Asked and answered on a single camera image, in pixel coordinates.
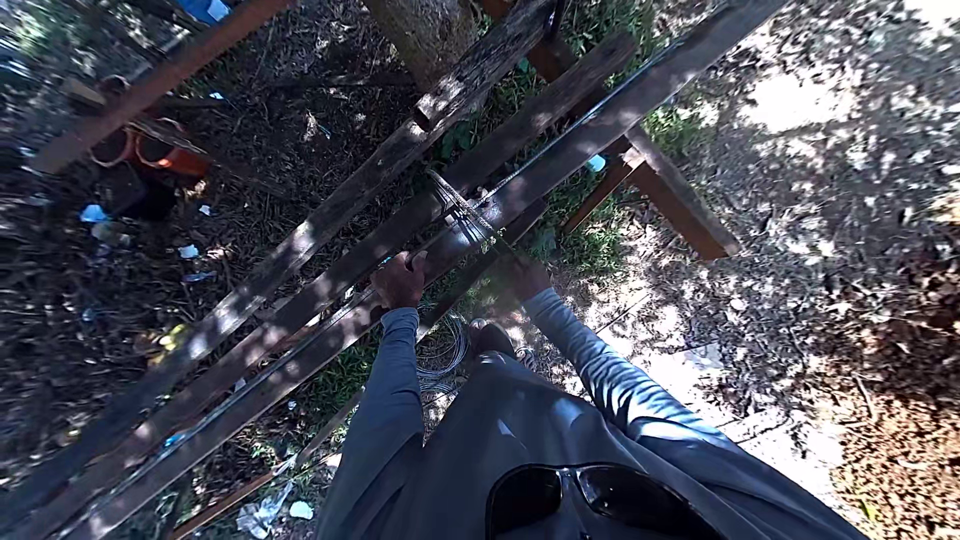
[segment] hand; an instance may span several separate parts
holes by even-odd
[[[373,272],[370,281],[387,308],[417,307],[423,296],[423,269],[426,268],[426,252],[421,251],[415,257],[409,252],[400,252],[391,258],[382,268]]]
[[[507,284],[521,303],[553,286],[546,267],[538,260],[533,260],[525,255],[519,255],[515,258],[504,257],[502,260],[504,261]]]

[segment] blue plastic debris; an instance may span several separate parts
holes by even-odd
[[[202,282],[207,278],[215,278],[216,276],[217,276],[217,271],[211,270],[209,272],[198,272],[196,274],[187,274],[186,276],[183,276],[182,278],[180,278],[180,280],[184,283],[195,283],[195,282]]]
[[[167,440],[163,441],[163,448],[167,448],[172,444],[177,444],[177,441],[181,440],[184,436],[186,435],[183,433],[174,433],[173,435],[170,435],[167,437]]]
[[[184,11],[206,24],[216,24],[230,13],[230,8],[221,0],[177,0],[177,2]]]
[[[195,258],[200,255],[200,250],[193,244],[177,248],[177,251],[180,252],[180,258]]]
[[[602,171],[603,168],[606,166],[607,166],[607,160],[604,160],[603,156],[600,156],[599,154],[590,158],[589,161],[587,161],[587,169],[595,173]]]
[[[100,205],[86,205],[84,211],[80,212],[80,220],[84,223],[102,223],[109,219]]]

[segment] person's right hand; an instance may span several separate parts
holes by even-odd
[[[507,283],[512,289],[514,296],[521,303],[537,296],[537,293],[548,289],[553,284],[550,282],[550,275],[538,260],[533,260],[525,255],[517,257],[504,258],[504,273]]]

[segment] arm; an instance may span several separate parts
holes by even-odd
[[[637,442],[643,436],[698,438],[739,451],[720,431],[690,412],[577,320],[552,287],[523,306],[540,331],[573,364],[597,408],[628,437]]]
[[[417,303],[423,293],[425,253],[406,267],[407,254],[372,276],[391,310],[381,318],[383,337],[363,400],[349,423],[343,458],[327,492],[320,537],[367,530],[390,504],[420,458],[423,419],[414,353]]]
[[[423,433],[420,385],[414,340],[420,318],[414,307],[388,311],[381,319],[383,338],[363,400],[350,420],[344,459],[377,454],[384,463],[410,437]]]

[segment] blue container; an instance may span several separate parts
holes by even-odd
[[[230,8],[222,0],[177,0],[185,12],[206,24],[217,24],[230,13]]]

